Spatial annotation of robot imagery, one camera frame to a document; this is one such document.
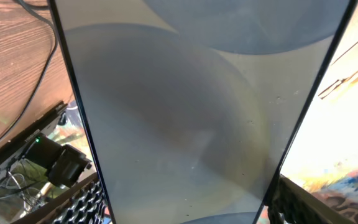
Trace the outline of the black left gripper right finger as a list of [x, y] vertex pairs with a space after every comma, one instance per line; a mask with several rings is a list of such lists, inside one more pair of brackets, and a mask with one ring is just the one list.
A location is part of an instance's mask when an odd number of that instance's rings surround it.
[[265, 199], [272, 224], [346, 224], [350, 220], [329, 208], [315, 196], [279, 175], [269, 187]]

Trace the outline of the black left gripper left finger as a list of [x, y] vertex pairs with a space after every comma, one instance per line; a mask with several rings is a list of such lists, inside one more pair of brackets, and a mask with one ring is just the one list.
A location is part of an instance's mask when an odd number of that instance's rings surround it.
[[100, 181], [94, 180], [72, 196], [51, 219], [52, 224], [102, 224], [106, 200]]

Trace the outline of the Samsung Galaxy smartphone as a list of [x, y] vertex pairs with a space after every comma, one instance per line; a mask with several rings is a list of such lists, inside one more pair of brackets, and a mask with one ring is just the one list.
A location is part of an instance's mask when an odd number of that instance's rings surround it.
[[116, 223], [255, 223], [356, 7], [55, 0]]

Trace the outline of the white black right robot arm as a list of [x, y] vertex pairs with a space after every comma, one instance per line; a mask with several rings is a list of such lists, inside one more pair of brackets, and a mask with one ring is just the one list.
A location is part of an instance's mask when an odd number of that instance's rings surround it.
[[91, 160], [77, 148], [61, 145], [40, 134], [29, 142], [24, 159], [46, 169], [45, 176], [56, 187], [74, 186], [85, 169], [91, 169]]

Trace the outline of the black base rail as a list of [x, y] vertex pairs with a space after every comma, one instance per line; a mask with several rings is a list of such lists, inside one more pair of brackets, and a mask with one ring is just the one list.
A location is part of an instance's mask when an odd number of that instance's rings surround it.
[[6, 169], [11, 168], [14, 160], [21, 158], [21, 154], [31, 140], [42, 134], [48, 136], [56, 128], [58, 122], [65, 119], [67, 106], [66, 103], [59, 102], [0, 148], [0, 181], [7, 176]]

